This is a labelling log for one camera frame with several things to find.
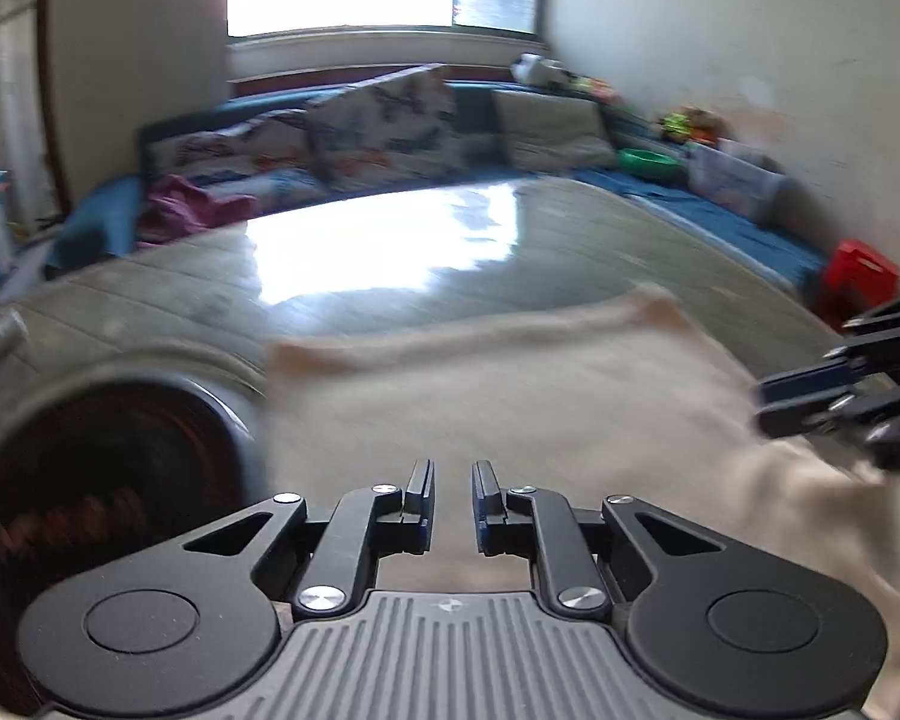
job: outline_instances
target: window sill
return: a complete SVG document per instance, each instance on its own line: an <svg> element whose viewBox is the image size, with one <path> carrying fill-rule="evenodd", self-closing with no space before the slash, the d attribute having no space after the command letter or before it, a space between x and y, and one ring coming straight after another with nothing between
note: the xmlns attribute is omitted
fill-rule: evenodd
<svg viewBox="0 0 900 720"><path fill-rule="evenodd" d="M296 45L299 43L320 42L332 38L346 37L353 39L375 39L384 37L439 36L450 40L487 40L495 43L501 41L514 44L533 44L542 47L543 42L538 35L528 32L512 32L506 29L471 28L470 26L339 26L327 29L302 29L295 32L266 33L248 35L247 37L231 37L229 48L253 50L255 47L272 45Z"/></svg>
<svg viewBox="0 0 900 720"><path fill-rule="evenodd" d="M508 67L544 53L538 37L437 28L345 28L268 35L228 46L231 79L353 65L456 64Z"/></svg>

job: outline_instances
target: blue couch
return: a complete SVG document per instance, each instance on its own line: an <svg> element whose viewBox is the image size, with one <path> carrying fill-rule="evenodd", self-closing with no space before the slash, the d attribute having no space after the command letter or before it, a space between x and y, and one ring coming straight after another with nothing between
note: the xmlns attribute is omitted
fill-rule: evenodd
<svg viewBox="0 0 900 720"><path fill-rule="evenodd" d="M494 89L528 90L513 83L452 81L457 105L456 128L461 135L494 135L501 131L493 104ZM200 111L142 127L137 133L140 172L107 181L92 191L77 206L56 239L46 264L48 278L83 268L108 257L125 257L134 250L136 220L146 188L156 179L149 146L175 135L230 127L269 110L303 108L309 100L337 90L337 86L313 87L293 92L236 98L206 111ZM552 94L585 97L573 92ZM650 148L685 159L673 146L653 138L640 119L601 106L602 118L610 140L621 148ZM453 175L447 183L468 183L526 176L510 167L500 139L485 139L485 147L472 153L465 172ZM692 234L725 250L754 271L783 289L801 293L812 284L826 264L826 258L782 230L758 227L714 203L674 187L640 181L619 170L574 170L577 180L614 191L643 206L650 213L667 218ZM388 186L387 191L419 189L431 183ZM348 199L352 194L330 194L317 202Z"/></svg>

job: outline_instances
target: gray cushion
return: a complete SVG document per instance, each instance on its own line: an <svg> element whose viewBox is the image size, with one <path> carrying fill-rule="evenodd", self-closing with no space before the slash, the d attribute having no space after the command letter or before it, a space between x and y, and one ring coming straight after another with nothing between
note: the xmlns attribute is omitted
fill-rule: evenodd
<svg viewBox="0 0 900 720"><path fill-rule="evenodd" d="M494 90L506 154L520 170L615 167L593 100Z"/></svg>

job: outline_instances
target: wooden floor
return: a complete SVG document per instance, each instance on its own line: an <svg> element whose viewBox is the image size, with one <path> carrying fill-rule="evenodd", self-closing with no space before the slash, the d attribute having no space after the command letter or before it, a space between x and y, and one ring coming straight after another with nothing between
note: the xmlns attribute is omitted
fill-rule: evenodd
<svg viewBox="0 0 900 720"><path fill-rule="evenodd" d="M648 281L755 376L832 346L816 317L706 242L607 191L544 178L290 211L45 285L15 303L29 342L0 363L0 403L38 375L161 338L261 364L273 334L544 311Z"/></svg>

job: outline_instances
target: blue mattress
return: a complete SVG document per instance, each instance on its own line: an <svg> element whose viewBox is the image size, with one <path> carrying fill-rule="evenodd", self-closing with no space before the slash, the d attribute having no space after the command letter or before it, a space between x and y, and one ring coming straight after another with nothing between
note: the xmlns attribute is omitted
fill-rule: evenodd
<svg viewBox="0 0 900 720"><path fill-rule="evenodd" d="M826 256L779 230L683 189L642 181L621 170L574 170L578 181L612 191L682 227L791 293L803 295L826 267Z"/></svg>

